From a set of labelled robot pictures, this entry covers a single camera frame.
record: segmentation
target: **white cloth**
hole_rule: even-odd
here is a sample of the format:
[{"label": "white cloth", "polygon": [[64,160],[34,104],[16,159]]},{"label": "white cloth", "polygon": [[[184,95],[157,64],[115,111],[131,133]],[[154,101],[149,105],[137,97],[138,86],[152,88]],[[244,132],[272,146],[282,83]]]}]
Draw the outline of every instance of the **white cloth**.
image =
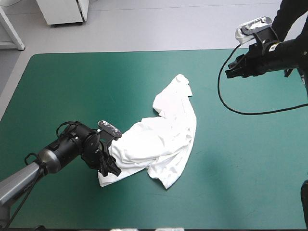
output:
[{"label": "white cloth", "polygon": [[122,172],[118,177],[98,173],[102,187],[144,168],[166,189],[180,177],[193,147],[197,124],[188,84],[184,75],[177,75],[153,102],[159,116],[143,118],[112,142],[110,154]]}]

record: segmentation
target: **white cabinet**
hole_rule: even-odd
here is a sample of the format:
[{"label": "white cabinet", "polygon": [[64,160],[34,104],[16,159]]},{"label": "white cabinet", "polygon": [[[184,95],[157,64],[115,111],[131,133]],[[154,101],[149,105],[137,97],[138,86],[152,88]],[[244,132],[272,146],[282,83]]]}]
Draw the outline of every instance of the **white cabinet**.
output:
[{"label": "white cabinet", "polygon": [[0,49],[14,48],[23,51],[25,46],[0,6]]},{"label": "white cabinet", "polygon": [[37,0],[48,25],[87,20],[89,0]]}]

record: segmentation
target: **gray floor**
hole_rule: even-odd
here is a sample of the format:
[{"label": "gray floor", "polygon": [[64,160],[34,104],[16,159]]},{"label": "gray floor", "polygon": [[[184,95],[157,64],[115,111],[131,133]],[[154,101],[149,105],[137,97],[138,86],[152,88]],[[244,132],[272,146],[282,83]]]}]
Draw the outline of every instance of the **gray floor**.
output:
[{"label": "gray floor", "polygon": [[[90,0],[82,26],[46,25],[35,0],[3,9],[26,49],[0,51],[0,119],[30,57],[37,53],[224,49],[236,27],[274,18],[279,0]],[[296,37],[306,15],[291,29]]]}]

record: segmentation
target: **wire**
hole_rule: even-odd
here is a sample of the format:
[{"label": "wire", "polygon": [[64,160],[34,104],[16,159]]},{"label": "wire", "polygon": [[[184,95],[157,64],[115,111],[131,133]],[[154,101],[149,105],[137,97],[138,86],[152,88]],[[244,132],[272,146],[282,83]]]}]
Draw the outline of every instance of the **wire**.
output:
[{"label": "wire", "polygon": [[266,114],[273,114],[273,113],[278,113],[278,112],[286,112],[286,111],[291,111],[291,110],[294,110],[294,109],[298,109],[298,108],[301,108],[301,107],[306,107],[308,106],[308,103],[305,103],[305,104],[301,104],[301,105],[298,105],[298,106],[294,106],[294,107],[287,107],[287,108],[283,108],[283,109],[279,109],[279,110],[274,110],[274,111],[265,111],[265,112],[255,112],[255,113],[247,113],[247,112],[240,112],[240,111],[237,111],[231,107],[229,107],[223,100],[222,96],[221,96],[221,93],[220,93],[220,79],[221,79],[221,73],[225,67],[225,65],[227,64],[227,62],[230,60],[230,58],[233,56],[233,54],[235,53],[235,51],[241,46],[238,45],[236,48],[234,48],[234,50],[231,52],[231,54],[229,55],[229,57],[227,58],[227,60],[224,62],[224,64],[222,65],[220,71],[219,71],[219,75],[218,75],[218,81],[217,81],[217,91],[218,91],[218,96],[219,96],[219,99],[220,101],[222,102],[222,104],[230,111],[232,112],[235,112],[237,114],[240,114],[240,115],[245,115],[245,116],[256,116],[256,115],[266,115]]},{"label": "wire", "polygon": [[38,168],[38,172],[34,178],[34,180],[32,181],[32,185],[31,187],[28,189],[26,195],[24,196],[22,202],[19,204],[19,206],[16,208],[13,216],[11,217],[10,221],[6,224],[6,226],[1,230],[1,231],[7,231],[7,229],[9,228],[9,226],[11,225],[11,223],[13,222],[14,218],[16,217],[16,215],[18,214],[19,210],[21,209],[21,207],[24,205],[24,203],[26,202],[26,200],[28,199],[34,185],[37,183],[38,179],[39,179],[39,175],[40,175],[40,172],[42,170],[42,165],[39,166]]}]

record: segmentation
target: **white object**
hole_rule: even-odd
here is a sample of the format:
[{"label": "white object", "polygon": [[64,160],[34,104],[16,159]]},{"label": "white object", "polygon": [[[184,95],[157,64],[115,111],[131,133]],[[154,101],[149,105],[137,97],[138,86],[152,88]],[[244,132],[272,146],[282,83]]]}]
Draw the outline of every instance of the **white object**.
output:
[{"label": "white object", "polygon": [[110,153],[122,172],[118,177],[98,173],[102,187],[144,168],[166,189],[180,177],[193,147],[197,124],[188,84],[187,78],[177,75],[153,102],[159,116],[142,119],[112,142]]},{"label": "white object", "polygon": [[245,35],[243,33],[243,27],[246,27],[248,30],[254,30],[256,28],[262,28],[272,24],[272,20],[268,17],[260,17],[249,22],[240,24],[235,31],[235,38],[240,42],[240,44],[245,44],[255,37],[253,35]]},{"label": "white object", "polygon": [[0,0],[0,6],[12,6],[20,0]]},{"label": "white object", "polygon": [[37,0],[48,25],[85,22],[89,0]]},{"label": "white object", "polygon": [[25,49],[23,42],[0,6],[0,49]]}]

